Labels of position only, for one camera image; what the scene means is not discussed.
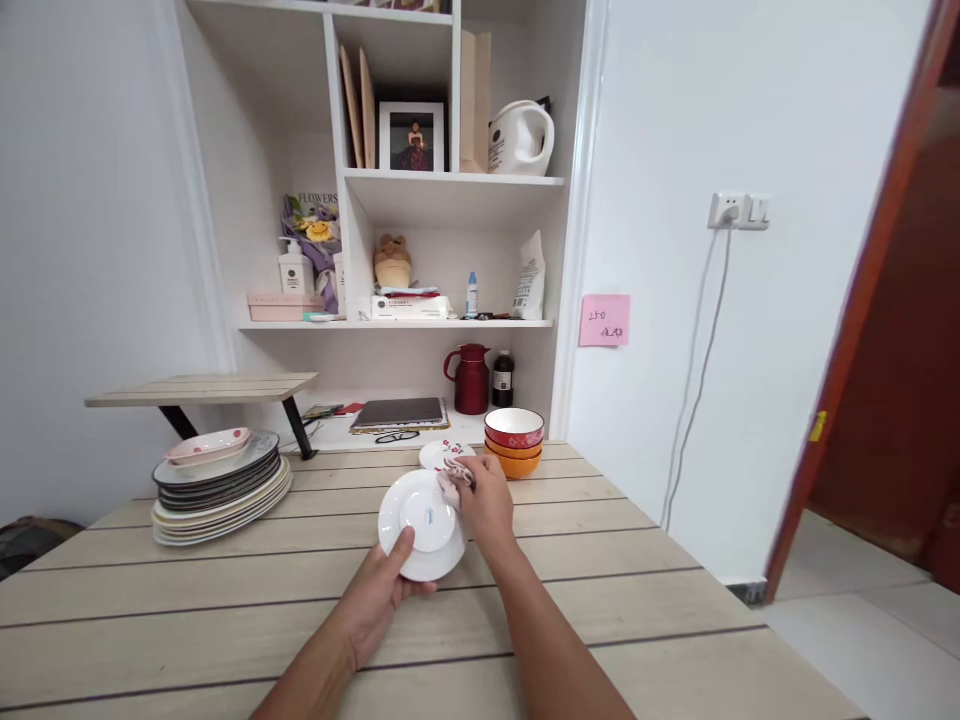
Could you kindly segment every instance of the photo frame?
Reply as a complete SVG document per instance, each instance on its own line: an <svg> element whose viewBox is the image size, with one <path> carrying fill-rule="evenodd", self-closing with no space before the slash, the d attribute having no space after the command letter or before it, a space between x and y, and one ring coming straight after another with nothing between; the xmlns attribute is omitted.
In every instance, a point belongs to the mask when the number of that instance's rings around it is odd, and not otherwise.
<svg viewBox="0 0 960 720"><path fill-rule="evenodd" d="M380 169L443 172L443 103L380 103Z"/></svg>

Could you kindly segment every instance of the small blue bottle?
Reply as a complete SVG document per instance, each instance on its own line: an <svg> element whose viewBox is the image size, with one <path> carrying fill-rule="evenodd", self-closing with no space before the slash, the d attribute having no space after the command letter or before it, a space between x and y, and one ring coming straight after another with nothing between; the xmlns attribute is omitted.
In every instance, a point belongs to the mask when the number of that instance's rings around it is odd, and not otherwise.
<svg viewBox="0 0 960 720"><path fill-rule="evenodd" d="M470 271L470 281L467 283L467 317L477 316L477 274Z"/></svg>

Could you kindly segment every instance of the metal stool leg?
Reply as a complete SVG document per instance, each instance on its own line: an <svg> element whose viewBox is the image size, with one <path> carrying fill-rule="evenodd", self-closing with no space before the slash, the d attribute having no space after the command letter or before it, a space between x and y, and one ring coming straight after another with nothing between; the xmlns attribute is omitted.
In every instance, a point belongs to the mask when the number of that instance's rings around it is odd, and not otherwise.
<svg viewBox="0 0 960 720"><path fill-rule="evenodd" d="M307 431L303 429L303 420L300 419L300 411L297 410L297 403L292 396L283 401L283 409L287 413L290 427L293 428L297 445L300 446L300 457L309 460L317 454L317 451L310 447L310 438L307 437Z"/></svg>
<svg viewBox="0 0 960 720"><path fill-rule="evenodd" d="M187 416L183 414L183 410L180 409L179 405L161 405L160 412L162 412L163 416L173 425L173 429L177 431L177 435L180 436L181 440L189 440L200 434L193 427L190 420L187 419Z"/></svg>

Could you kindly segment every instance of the pink box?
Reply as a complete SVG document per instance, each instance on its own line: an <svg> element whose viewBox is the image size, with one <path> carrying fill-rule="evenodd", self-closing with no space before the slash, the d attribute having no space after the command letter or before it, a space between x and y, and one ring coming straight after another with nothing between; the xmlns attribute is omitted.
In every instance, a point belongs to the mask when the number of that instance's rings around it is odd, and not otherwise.
<svg viewBox="0 0 960 720"><path fill-rule="evenodd" d="M250 319L254 322L303 322L305 312L323 312L321 295L250 293Z"/></svg>

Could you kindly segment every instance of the hand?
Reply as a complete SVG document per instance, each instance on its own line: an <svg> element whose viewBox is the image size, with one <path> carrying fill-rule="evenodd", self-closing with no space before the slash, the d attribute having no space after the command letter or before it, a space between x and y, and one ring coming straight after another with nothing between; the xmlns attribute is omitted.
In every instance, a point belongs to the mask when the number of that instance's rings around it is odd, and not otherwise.
<svg viewBox="0 0 960 720"><path fill-rule="evenodd" d="M513 496L495 455L460 457L456 461L468 468L476 480L473 490L463 481L455 481L460 493L460 513L490 563L494 556L518 547L513 534Z"/></svg>
<svg viewBox="0 0 960 720"><path fill-rule="evenodd" d="M400 568L413 552L414 533L412 527L405 527L389 556L380 543L374 545L330 613L327 623L347 642L353 672L373 657L401 601L437 589L436 583L415 583L400 577Z"/></svg>

